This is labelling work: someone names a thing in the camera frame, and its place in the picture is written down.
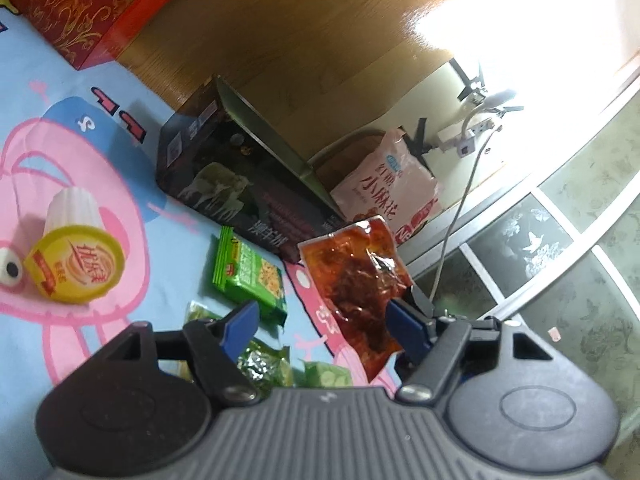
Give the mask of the yellow lidded milk tea cup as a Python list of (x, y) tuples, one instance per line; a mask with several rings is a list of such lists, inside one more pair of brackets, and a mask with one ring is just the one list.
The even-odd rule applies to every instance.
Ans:
[(24, 266), (43, 297), (88, 304), (118, 284), (125, 254), (107, 232), (93, 195), (83, 188), (62, 188), (49, 204), (42, 237)]

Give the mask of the blue cartoon pig mat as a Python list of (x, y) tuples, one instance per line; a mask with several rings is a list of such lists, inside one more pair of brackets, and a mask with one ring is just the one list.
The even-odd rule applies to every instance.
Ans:
[[(52, 469), (35, 433), (41, 400), (133, 320), (149, 318), (157, 330), (181, 332), (188, 303), (204, 298), (219, 228), (156, 186), (144, 146), (151, 147), (160, 127), (143, 146), (117, 118), (124, 112), (112, 117), (94, 102), (102, 89), (89, 87), (106, 82), (125, 104), (134, 104), (134, 87), (141, 87), (132, 76), (112, 66), (78, 82), (79, 74), (65, 68), (26, 21), (4, 11), (1, 17), (9, 20), (1, 33), (1, 479), (43, 479)], [(23, 266), (42, 235), (51, 198), (68, 186), (92, 194), (125, 255), (117, 286), (80, 306), (41, 296)], [(333, 361), (350, 368), (354, 385), (364, 386), (356, 353), (339, 335), (329, 308), (320, 306), (306, 269), (256, 250), (281, 270), (290, 315), (285, 330), (269, 335), (261, 328), (259, 338), (285, 350), (292, 344), (297, 368), (305, 361)], [(262, 426), (250, 430), (240, 458), (231, 453), (240, 444), (228, 451), (208, 443), (216, 415), (188, 441), (194, 445), (160, 458), (182, 471), (171, 479), (253, 479), (250, 453), (257, 442), (265, 445), (262, 456), (277, 479), (288, 471), (293, 479), (395, 479), (393, 464), (379, 460), (374, 445), (384, 439), (375, 438), (367, 417), (346, 440), (343, 426), (318, 436), (320, 422), (337, 416), (320, 417), (320, 408), (330, 408), (320, 401), (336, 399), (326, 390), (314, 394), (314, 409), (294, 413), (293, 426), (276, 440)]]

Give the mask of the green pickled vegetable packet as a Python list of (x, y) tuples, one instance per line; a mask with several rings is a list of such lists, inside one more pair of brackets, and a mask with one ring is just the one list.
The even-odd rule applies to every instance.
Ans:
[[(194, 320), (218, 321), (221, 316), (206, 309), (204, 304), (191, 301), (186, 309), (186, 322)], [(290, 347), (273, 349), (254, 338), (236, 360), (236, 366), (262, 396), (266, 396), (273, 388), (294, 387)], [(188, 364), (184, 361), (180, 362), (179, 376), (193, 382)]]

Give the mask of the white power strip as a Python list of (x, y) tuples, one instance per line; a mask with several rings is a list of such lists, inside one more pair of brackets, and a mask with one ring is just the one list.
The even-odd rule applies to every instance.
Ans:
[(475, 152), (478, 139), (498, 125), (498, 119), (491, 114), (481, 114), (471, 118), (465, 130), (462, 130), (463, 122), (440, 130), (436, 134), (436, 145), (442, 152), (455, 150), (459, 158), (465, 158)]

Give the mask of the green cracker snack packet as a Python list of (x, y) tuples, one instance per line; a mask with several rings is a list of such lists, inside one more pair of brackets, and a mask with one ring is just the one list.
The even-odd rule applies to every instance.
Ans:
[(223, 226), (218, 238), (212, 284), (236, 304), (255, 300), (262, 322), (283, 326), (288, 317), (281, 270)]

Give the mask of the light green snack packet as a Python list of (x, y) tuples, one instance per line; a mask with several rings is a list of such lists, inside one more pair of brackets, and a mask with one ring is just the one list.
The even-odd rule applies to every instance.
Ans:
[(305, 362), (302, 382), (305, 388), (332, 389), (352, 386), (350, 371), (325, 362)]

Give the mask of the pink fried dough snack bag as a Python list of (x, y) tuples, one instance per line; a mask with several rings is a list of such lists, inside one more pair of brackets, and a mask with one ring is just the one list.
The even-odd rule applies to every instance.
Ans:
[(400, 129), (387, 131), (378, 147), (331, 191), (347, 220), (379, 214), (398, 245), (442, 212), (439, 195), (438, 181), (410, 153)]

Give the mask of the black lamb picture box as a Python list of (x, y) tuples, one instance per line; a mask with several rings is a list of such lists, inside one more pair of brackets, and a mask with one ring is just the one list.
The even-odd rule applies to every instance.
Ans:
[(308, 162), (221, 77), (199, 86), (160, 129), (156, 182), (292, 263), (299, 243), (346, 223)]

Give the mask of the red spicy snack packet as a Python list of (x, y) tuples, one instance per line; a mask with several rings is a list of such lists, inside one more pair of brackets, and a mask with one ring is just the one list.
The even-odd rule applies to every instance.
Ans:
[(385, 325), (388, 302), (412, 285), (395, 239), (381, 216), (298, 245), (304, 266), (368, 379), (399, 350)]

